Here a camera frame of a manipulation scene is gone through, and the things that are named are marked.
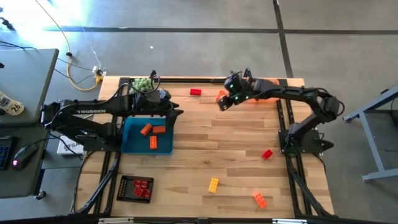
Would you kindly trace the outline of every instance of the wooden tabletop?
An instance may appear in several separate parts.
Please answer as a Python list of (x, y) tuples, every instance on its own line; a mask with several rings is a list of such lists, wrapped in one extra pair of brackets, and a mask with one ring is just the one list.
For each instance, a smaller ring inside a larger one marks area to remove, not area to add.
[[(113, 95), (119, 78), (104, 78), (99, 100)], [(304, 85), (301, 78), (287, 81), (290, 86)], [(285, 158), (279, 152), (280, 127), (275, 103), (245, 102), (220, 111), (215, 97), (222, 85), (163, 83), (160, 87), (168, 90), (172, 101), (184, 110), (175, 123), (174, 153), (121, 156), (116, 191), (122, 175), (153, 177), (155, 184), (150, 204), (119, 202), (115, 193), (112, 216), (294, 217)], [(191, 88), (202, 89), (201, 96), (190, 96)], [(296, 122), (311, 113), (305, 103), (292, 101), (292, 106)], [(109, 122), (111, 116), (96, 114), (94, 121)], [(266, 161), (261, 154), (267, 149), (274, 155)], [(312, 154), (302, 157), (308, 188), (333, 213), (322, 163)], [(103, 158), (103, 152), (96, 152), (85, 163), (78, 186), (77, 209), (97, 187)], [(220, 180), (214, 194), (208, 192), (212, 177)], [(304, 211), (302, 193), (297, 188), (300, 208)], [(264, 196), (268, 204), (265, 209), (258, 207), (253, 190)], [(107, 197), (108, 188), (104, 191), (102, 209)]]

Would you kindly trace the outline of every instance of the bunch of grapes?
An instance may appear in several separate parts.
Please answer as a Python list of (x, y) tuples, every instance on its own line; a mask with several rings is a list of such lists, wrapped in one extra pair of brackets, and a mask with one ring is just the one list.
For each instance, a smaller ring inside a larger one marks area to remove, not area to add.
[[(136, 90), (144, 93), (153, 90), (152, 85), (150, 84), (150, 78), (136, 78), (132, 85)], [(131, 88), (130, 93), (135, 93), (136, 90)]]

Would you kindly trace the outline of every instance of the keyboard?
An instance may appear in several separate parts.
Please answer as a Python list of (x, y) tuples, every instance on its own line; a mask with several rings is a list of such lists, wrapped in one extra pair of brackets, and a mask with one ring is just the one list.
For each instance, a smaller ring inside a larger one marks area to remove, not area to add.
[(18, 138), (0, 137), (0, 170), (7, 170)]

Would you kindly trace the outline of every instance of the blue plastic bin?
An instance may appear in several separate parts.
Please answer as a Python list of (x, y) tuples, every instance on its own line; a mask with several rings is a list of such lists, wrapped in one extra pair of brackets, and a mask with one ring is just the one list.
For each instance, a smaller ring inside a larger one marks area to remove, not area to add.
[[(174, 146), (174, 127), (166, 126), (166, 133), (145, 136), (141, 130), (149, 123), (152, 126), (165, 125), (165, 118), (127, 118), (124, 123), (121, 152), (125, 154), (170, 155)], [(157, 136), (157, 149), (149, 148), (149, 136)]]

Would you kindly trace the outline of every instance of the gray floor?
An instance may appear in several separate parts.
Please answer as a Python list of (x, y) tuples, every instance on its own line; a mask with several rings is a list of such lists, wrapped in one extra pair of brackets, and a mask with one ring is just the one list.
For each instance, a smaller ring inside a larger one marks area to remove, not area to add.
[[(4, 16), (17, 28), (3, 27), (0, 40), (38, 48), (58, 48), (66, 59), (60, 32), (44, 32), (52, 21), (34, 1), (3, 3)], [(91, 27), (211, 27), (275, 29), (271, 0), (104, 0), (40, 1), (62, 26)], [(286, 29), (398, 29), (398, 2), (394, 0), (279, 0)], [(84, 33), (66, 33), (75, 63), (91, 68), (94, 55)], [(256, 77), (285, 77), (278, 34), (201, 34), (88, 32), (87, 39), (109, 75), (227, 75), (229, 70), (251, 68)], [(346, 112), (398, 85), (398, 35), (286, 35), (294, 77), (306, 86), (326, 88), (346, 105)], [(57, 62), (64, 72), (65, 64)], [(72, 68), (81, 80), (90, 73)], [(92, 79), (81, 84), (90, 87)], [(47, 103), (58, 99), (90, 100), (99, 87), (80, 92), (54, 73)], [(376, 171), (362, 125), (342, 119), (321, 125), (325, 139), (335, 147), (325, 153), (333, 207), (345, 218), (397, 222), (398, 177), (365, 184), (362, 174)], [(388, 152), (386, 167), (398, 165), (398, 153)], [(42, 188), (49, 196), (0, 200), (0, 219), (66, 214), (72, 199), (76, 169), (50, 170)]]

